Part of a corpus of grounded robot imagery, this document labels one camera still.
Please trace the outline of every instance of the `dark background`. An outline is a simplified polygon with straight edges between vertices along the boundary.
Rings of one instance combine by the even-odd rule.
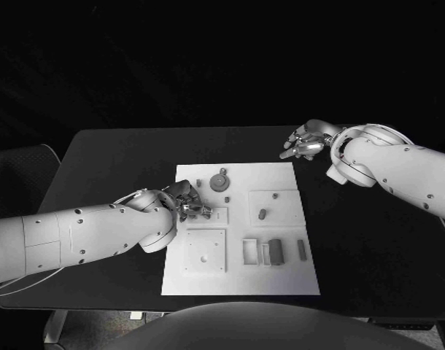
[[[445,1],[241,2],[0,4],[0,149],[319,118],[445,151]]]

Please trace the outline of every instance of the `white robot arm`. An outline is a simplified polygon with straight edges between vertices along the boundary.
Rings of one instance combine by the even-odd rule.
[[[126,205],[0,219],[0,283],[118,255],[136,244],[156,252],[176,236],[178,216],[211,216],[188,180],[133,195]]]
[[[445,154],[416,146],[394,129],[377,124],[341,128],[322,120],[302,125],[280,154],[312,160],[331,147],[332,167],[326,175],[339,183],[376,183],[403,201],[445,219]]]

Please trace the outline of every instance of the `black table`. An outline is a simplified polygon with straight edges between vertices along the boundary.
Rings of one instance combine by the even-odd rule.
[[[445,230],[429,213],[378,186],[326,177],[315,161],[280,160],[293,126],[92,130],[77,134],[40,212],[110,203],[175,182],[176,165],[292,161],[321,296],[160,296],[165,249],[65,268],[0,297],[3,308],[178,311],[224,301],[309,306],[347,316],[445,319]],[[19,283],[27,285],[39,276]]]

